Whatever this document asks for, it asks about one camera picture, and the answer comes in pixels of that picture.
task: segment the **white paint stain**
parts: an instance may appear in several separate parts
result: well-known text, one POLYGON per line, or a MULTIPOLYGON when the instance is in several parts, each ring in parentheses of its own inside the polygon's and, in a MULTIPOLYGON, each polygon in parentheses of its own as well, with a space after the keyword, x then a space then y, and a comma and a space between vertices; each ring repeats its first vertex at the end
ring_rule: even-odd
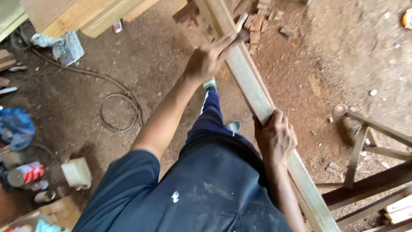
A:
POLYGON ((179 193, 178 192, 174 192, 173 193, 173 195, 172 195, 172 198, 173 198, 173 203, 176 203, 176 202, 178 202, 179 201, 179 193))

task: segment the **dark blue pants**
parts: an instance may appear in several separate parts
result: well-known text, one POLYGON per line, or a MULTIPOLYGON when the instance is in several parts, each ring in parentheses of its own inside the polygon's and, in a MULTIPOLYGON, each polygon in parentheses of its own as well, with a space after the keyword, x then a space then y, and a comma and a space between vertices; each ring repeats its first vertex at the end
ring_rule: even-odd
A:
POLYGON ((220 112, 219 105, 219 95, 216 90, 209 90, 206 93, 201 114, 187 133, 186 144, 206 135, 226 135, 234 137, 243 142, 246 146, 252 149, 252 151, 256 152, 255 148, 248 141, 248 139, 233 133, 223 125, 223 117, 222 112, 220 112))

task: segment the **dirt floor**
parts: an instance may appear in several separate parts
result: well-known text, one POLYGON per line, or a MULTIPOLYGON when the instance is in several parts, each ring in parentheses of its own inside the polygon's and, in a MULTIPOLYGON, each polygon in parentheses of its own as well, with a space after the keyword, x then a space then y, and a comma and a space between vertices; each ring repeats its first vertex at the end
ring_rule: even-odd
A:
MULTIPOLYGON (((184 4, 184 0, 161 1, 125 23, 119 34, 109 29, 92 39, 79 32, 85 55, 73 66, 118 79, 136 97, 147 120, 179 78, 193 49, 203 41, 201 28, 173 21, 171 16, 184 4)), ((285 14, 280 21, 269 23, 253 58, 275 104, 288 113, 298 136, 297 149, 316 183, 342 182, 349 163, 351 147, 341 138, 337 124, 328 121, 336 104, 345 103, 356 112, 412 135, 412 42, 408 40, 412 32, 400 25, 400 16, 409 6, 409 1, 395 0, 313 0, 309 6, 299 0, 280 0, 270 4, 271 9, 285 14), (282 26, 294 32, 292 38, 279 33, 282 26), (373 89, 378 94, 370 96, 373 89), (331 161, 340 166, 337 173, 325 171, 331 161)), ((31 115, 37 130, 35 140, 55 152, 54 159, 44 161, 54 185, 66 182, 59 168, 61 162, 70 157, 87 158, 93 185, 77 193, 79 199, 87 200, 108 165, 129 151, 140 130, 135 126, 124 133, 113 133, 101 125, 101 101, 119 89, 93 76, 60 70, 28 51, 15 50, 7 40, 0 48, 7 48, 29 67, 25 72, 1 73, 19 90, 2 97, 0 103, 21 106, 31 115)), ((216 78, 224 122, 241 120, 240 134, 255 144, 252 113, 230 70, 223 66, 216 78)), ((161 160, 161 176, 176 161, 203 100, 204 93, 199 89, 161 160)), ((130 123, 133 109, 121 99, 112 99, 103 105, 103 116, 124 127, 130 123)), ((349 123, 352 131, 359 128, 349 123)), ((411 152, 383 135, 379 135, 379 142, 387 148, 411 152)), ((400 163, 375 154, 372 157, 360 160, 356 180, 384 170, 382 161, 390 166, 400 163)), ((333 215, 339 218, 387 194, 342 207, 333 215)), ((377 225, 382 225, 378 213, 343 230, 363 231, 377 225)))

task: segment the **forearm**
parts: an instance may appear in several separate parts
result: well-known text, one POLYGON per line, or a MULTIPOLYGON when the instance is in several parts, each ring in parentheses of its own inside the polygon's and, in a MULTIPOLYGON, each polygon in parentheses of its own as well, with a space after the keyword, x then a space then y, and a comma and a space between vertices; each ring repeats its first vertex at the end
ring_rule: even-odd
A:
POLYGON ((305 231, 305 225, 286 166, 265 163, 269 196, 283 213, 294 232, 305 231))
POLYGON ((200 85, 190 78, 180 77, 139 132, 132 150, 146 150, 160 160, 172 141, 186 105, 200 85))

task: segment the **white plastic container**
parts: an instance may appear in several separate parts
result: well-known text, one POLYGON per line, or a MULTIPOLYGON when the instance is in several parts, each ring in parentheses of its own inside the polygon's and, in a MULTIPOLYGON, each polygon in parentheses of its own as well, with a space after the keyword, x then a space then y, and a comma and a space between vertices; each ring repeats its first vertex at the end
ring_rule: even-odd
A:
POLYGON ((64 176, 70 187, 77 191, 91 187, 91 173, 86 158, 71 159, 61 165, 64 176))

